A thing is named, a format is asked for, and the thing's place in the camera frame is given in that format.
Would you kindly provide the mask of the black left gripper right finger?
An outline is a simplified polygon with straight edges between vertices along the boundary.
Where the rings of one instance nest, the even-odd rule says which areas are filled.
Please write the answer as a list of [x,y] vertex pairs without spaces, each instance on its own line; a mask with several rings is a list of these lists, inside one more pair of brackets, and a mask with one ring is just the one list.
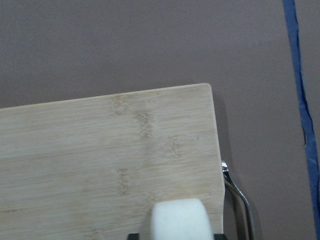
[[226,235],[223,233],[216,233],[213,235],[214,240],[226,240]]

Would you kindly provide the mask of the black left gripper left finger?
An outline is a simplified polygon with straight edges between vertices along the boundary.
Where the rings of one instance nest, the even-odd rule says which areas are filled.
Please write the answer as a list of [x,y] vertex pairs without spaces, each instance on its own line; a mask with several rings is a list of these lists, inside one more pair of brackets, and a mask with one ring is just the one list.
[[139,240],[140,234],[139,233],[129,233],[127,235],[127,240]]

